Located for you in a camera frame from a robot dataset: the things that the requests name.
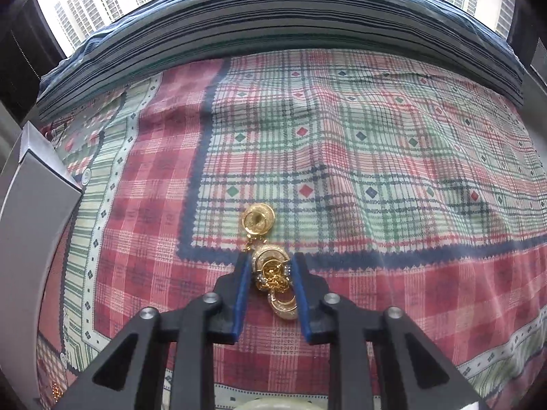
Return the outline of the gold earrings cluster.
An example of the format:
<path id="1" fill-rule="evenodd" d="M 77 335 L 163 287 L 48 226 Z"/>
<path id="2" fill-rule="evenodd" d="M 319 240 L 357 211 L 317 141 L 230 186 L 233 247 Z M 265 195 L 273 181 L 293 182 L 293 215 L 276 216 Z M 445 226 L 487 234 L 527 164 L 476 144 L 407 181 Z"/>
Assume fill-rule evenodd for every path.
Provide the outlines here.
<path id="1" fill-rule="evenodd" d="M 241 225 L 246 234 L 246 251 L 251 255 L 251 273 L 255 287 L 267 297 L 276 316 L 292 321 L 298 318 L 298 303 L 293 291 L 288 252 L 268 241 L 275 225 L 275 211 L 266 203 L 248 206 Z"/>

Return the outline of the pale green jade bangle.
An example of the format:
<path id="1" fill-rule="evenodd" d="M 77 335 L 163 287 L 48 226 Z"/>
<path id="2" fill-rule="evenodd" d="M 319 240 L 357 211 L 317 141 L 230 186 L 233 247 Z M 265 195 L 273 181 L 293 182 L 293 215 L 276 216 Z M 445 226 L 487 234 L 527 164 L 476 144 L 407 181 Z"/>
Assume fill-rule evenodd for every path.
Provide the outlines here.
<path id="1" fill-rule="evenodd" d="M 310 409 L 308 402 L 285 397 L 259 398 L 237 405 L 235 410 L 306 410 Z"/>

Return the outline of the plaid patchwork bed cover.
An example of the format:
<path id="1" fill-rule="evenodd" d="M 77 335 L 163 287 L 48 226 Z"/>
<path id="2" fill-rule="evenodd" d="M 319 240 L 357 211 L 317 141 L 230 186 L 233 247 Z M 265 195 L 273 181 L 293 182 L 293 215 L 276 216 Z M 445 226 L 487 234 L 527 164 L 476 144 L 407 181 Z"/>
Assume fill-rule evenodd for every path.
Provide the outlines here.
<path id="1" fill-rule="evenodd" d="M 500 94 L 409 58 L 292 50 L 159 72 L 44 126 L 82 185 L 41 305 L 42 409 L 139 310 L 271 243 L 360 307 L 401 307 L 494 409 L 546 363 L 546 159 Z"/>

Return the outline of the white cardboard box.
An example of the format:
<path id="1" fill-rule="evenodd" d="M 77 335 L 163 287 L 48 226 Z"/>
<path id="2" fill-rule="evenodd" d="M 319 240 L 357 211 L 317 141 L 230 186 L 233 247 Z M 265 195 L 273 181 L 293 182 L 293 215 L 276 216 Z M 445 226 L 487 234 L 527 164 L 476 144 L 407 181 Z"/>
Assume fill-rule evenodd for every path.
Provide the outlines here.
<path id="1" fill-rule="evenodd" d="M 1 370 L 26 407 L 39 398 L 37 329 L 60 237 L 82 195 L 30 122 L 1 173 Z"/>

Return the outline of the blue striped folded blanket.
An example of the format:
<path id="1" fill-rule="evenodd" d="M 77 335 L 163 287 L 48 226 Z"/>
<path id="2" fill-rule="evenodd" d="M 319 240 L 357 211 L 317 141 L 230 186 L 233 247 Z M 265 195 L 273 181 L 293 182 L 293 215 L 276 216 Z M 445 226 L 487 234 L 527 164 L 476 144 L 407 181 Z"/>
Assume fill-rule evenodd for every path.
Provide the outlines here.
<path id="1" fill-rule="evenodd" d="M 300 48 L 374 50 L 449 69 L 523 104 L 509 44 L 444 0 L 153 0 L 101 28 L 43 76 L 45 124 L 131 81 L 187 63 Z"/>

